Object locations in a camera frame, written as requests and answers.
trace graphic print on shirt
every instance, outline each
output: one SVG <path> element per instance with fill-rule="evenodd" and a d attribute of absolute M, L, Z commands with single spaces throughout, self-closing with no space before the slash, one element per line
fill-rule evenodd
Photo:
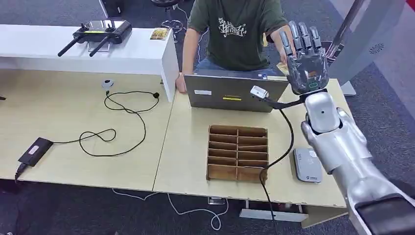
<path fill-rule="evenodd" d="M 242 24 L 238 27 L 233 26 L 229 21 L 224 21 L 223 18 L 219 18 L 219 31 L 223 33 L 223 36 L 226 38 L 228 35 L 236 35 L 243 37 L 246 34 L 245 30 L 246 24 Z"/>

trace laptop lid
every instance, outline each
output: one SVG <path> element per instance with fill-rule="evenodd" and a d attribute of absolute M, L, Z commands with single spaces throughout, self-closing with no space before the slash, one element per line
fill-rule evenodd
<path fill-rule="evenodd" d="M 253 86 L 266 89 L 270 98 L 278 100 L 288 85 L 286 80 L 266 80 L 208 75 L 185 75 L 187 93 L 192 107 L 271 112 L 265 102 L 253 98 Z"/>

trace white sticker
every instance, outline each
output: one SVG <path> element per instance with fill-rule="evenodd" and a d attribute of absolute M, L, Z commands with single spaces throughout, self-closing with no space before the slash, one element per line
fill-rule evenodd
<path fill-rule="evenodd" d="M 33 148 L 29 150 L 28 154 L 33 155 L 38 149 L 39 149 L 39 146 L 35 145 L 33 146 Z"/>
<path fill-rule="evenodd" d="M 212 95 L 212 91 L 195 90 L 195 94 L 206 94 L 206 95 Z"/>
<path fill-rule="evenodd" d="M 313 157 L 313 158 L 317 157 L 317 154 L 316 154 L 316 152 L 314 152 L 314 150 L 310 150 L 309 152 L 310 152 L 311 157 Z"/>

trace wooden organizer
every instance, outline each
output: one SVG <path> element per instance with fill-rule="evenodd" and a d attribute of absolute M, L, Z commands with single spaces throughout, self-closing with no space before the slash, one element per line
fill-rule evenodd
<path fill-rule="evenodd" d="M 260 183 L 268 165 L 267 129 L 212 125 L 209 127 L 206 179 Z M 262 180 L 267 179 L 267 172 Z"/>

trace desk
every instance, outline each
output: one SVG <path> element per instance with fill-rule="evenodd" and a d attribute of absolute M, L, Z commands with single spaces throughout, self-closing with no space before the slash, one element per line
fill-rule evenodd
<path fill-rule="evenodd" d="M 13 179 L 17 159 L 38 138 L 70 141 L 84 131 L 109 128 L 117 138 L 104 143 L 99 138 L 83 141 L 94 154 L 125 151 L 143 136 L 143 125 L 136 115 L 112 111 L 104 106 L 101 83 L 113 79 L 112 92 L 150 91 L 160 93 L 159 104 L 141 116 L 147 127 L 145 141 L 132 152 L 119 157 L 91 157 L 79 144 L 57 144 L 34 168 L 27 169 L 21 180 L 127 188 L 151 191 L 156 176 L 164 135 L 172 103 L 155 75 L 110 73 L 0 70 L 0 178 Z M 150 108 L 150 94 L 113 96 L 133 110 Z"/>
<path fill-rule="evenodd" d="M 176 48 L 171 32 L 166 40 L 150 40 L 154 29 L 133 28 L 122 44 L 110 52 L 89 57 L 87 43 L 75 44 L 62 57 L 58 52 L 79 27 L 0 24 L 0 69 L 74 71 L 157 75 L 163 93 L 173 101 L 179 76 Z"/>
<path fill-rule="evenodd" d="M 78 143 L 54 145 L 22 180 L 91 187 L 159 191 L 199 196 L 266 201 L 260 184 L 206 181 L 208 127 L 211 124 L 268 128 L 269 158 L 275 160 L 289 146 L 289 129 L 279 112 L 270 114 L 191 108 L 188 96 L 175 94 L 168 102 L 156 75 L 88 72 L 0 70 L 0 178 L 13 179 L 17 159 L 38 137 L 51 141 L 79 138 L 87 130 L 117 130 L 117 139 L 103 143 L 98 138 L 83 142 L 95 154 L 116 153 L 141 140 L 142 123 L 135 115 L 105 108 L 101 83 L 114 79 L 112 92 L 151 91 L 160 93 L 158 106 L 142 114 L 147 137 L 142 145 L 120 157 L 91 157 Z M 336 104 L 350 113 L 336 80 L 328 90 Z M 281 101 L 297 97 L 288 87 Z M 151 107 L 151 95 L 115 97 L 129 108 Z M 294 147 L 307 147 L 300 122 L 305 108 L 285 110 L 295 132 Z M 294 163 L 287 157 L 268 171 L 266 186 L 274 202 L 302 204 L 308 218 L 303 227 L 312 226 L 346 213 L 345 203 L 331 176 L 323 174 L 320 184 L 296 179 Z"/>
<path fill-rule="evenodd" d="M 338 82 L 330 80 L 327 89 L 336 105 L 350 113 Z M 296 99 L 291 87 L 287 87 L 280 101 Z M 308 147 L 300 128 L 305 108 L 299 105 L 284 111 L 293 125 L 294 147 Z M 153 190 L 267 201 L 260 184 L 206 180 L 208 127 L 211 124 L 268 128 L 270 162 L 280 157 L 290 144 L 289 128 L 278 111 L 267 114 L 191 108 L 188 96 L 176 93 Z M 266 187 L 274 202 L 308 206 L 309 218 L 302 222 L 303 227 L 346 212 L 345 202 L 333 177 L 324 172 L 319 184 L 301 182 L 295 176 L 291 156 L 268 170 Z"/>

